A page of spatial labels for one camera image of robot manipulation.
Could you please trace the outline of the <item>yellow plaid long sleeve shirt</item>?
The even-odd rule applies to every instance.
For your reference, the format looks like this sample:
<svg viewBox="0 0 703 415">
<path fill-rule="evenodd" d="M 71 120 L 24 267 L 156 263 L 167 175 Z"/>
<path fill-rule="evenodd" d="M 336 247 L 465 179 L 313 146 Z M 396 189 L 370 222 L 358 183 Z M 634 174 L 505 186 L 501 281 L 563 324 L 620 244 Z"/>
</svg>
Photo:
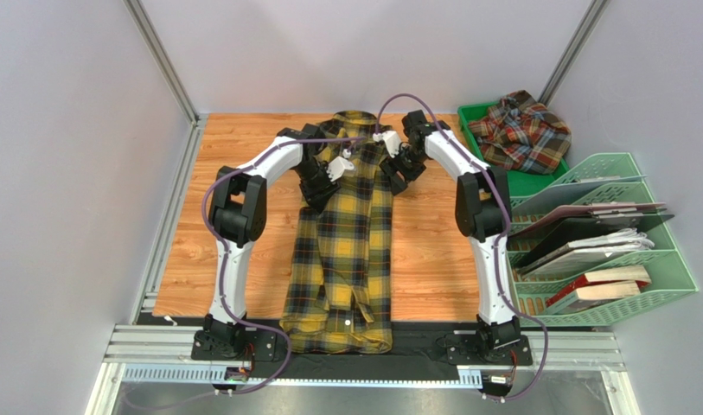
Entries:
<svg viewBox="0 0 703 415">
<path fill-rule="evenodd" d="M 318 213 L 302 205 L 280 320 L 296 354 L 383 354 L 393 347 L 393 194 L 372 139 L 378 119 L 345 110 L 320 123 L 334 140 L 318 155 L 351 152 L 352 173 Z"/>
</svg>

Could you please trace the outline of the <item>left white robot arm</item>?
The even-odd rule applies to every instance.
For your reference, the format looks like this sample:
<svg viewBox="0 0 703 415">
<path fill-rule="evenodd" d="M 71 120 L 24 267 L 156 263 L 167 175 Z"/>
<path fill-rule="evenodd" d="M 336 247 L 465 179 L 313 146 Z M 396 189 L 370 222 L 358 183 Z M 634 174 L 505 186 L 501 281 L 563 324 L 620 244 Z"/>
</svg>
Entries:
<svg viewBox="0 0 703 415">
<path fill-rule="evenodd" d="M 246 344 L 246 278 L 251 252 L 265 230 L 268 188 L 293 170 L 310 209 L 320 214 L 340 188 L 342 172 L 317 155 L 328 138 L 318 125 L 284 128 L 271 144 L 237 168 L 219 169 L 212 195 L 203 208 L 208 230 L 219 250 L 213 303 L 195 336 L 201 351 L 232 359 Z"/>
</svg>

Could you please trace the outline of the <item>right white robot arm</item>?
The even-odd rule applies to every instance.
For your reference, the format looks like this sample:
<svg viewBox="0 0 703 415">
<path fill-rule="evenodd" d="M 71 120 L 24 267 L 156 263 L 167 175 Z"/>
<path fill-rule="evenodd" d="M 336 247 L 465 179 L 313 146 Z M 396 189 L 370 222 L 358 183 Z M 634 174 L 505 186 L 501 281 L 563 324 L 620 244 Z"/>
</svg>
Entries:
<svg viewBox="0 0 703 415">
<path fill-rule="evenodd" d="M 422 111 L 407 113 L 402 122 L 406 142 L 396 131 L 376 130 L 373 134 L 373 140 L 387 151 L 380 167 L 393 193 L 401 193 L 419 178 L 427 160 L 438 162 L 455 180 L 457 228 L 468 239 L 475 257 L 480 294 L 476 332 L 487 351 L 518 342 L 521 326 L 508 278 L 512 215 L 506 173 L 477 159 L 450 128 L 428 121 Z"/>
</svg>

